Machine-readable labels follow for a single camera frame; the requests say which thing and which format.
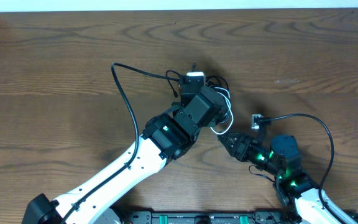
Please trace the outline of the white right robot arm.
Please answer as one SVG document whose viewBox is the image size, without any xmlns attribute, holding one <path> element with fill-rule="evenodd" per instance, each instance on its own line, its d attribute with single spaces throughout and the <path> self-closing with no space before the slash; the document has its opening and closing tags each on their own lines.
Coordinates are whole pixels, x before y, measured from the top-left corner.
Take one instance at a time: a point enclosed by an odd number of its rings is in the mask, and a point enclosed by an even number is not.
<svg viewBox="0 0 358 224">
<path fill-rule="evenodd" d="M 273 189 L 280 203 L 291 210 L 291 222 L 358 222 L 356 215 L 346 213 L 333 203 L 303 168 L 294 136 L 276 136 L 270 147 L 244 133 L 226 133 L 219 135 L 218 140 L 230 156 L 240 162 L 249 162 L 275 177 Z"/>
</svg>

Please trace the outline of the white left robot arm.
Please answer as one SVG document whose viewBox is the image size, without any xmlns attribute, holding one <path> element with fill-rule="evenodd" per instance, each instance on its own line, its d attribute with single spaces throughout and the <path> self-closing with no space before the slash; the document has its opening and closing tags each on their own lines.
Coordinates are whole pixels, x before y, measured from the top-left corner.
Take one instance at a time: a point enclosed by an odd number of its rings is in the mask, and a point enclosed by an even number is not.
<svg viewBox="0 0 358 224">
<path fill-rule="evenodd" d="M 148 121 L 141 135 L 115 161 L 77 188 L 49 200 L 36 196 L 23 223 L 94 223 L 130 189 L 185 155 L 203 127 L 214 128 L 232 113 L 230 93 L 200 88 L 187 105 L 169 109 Z"/>
</svg>

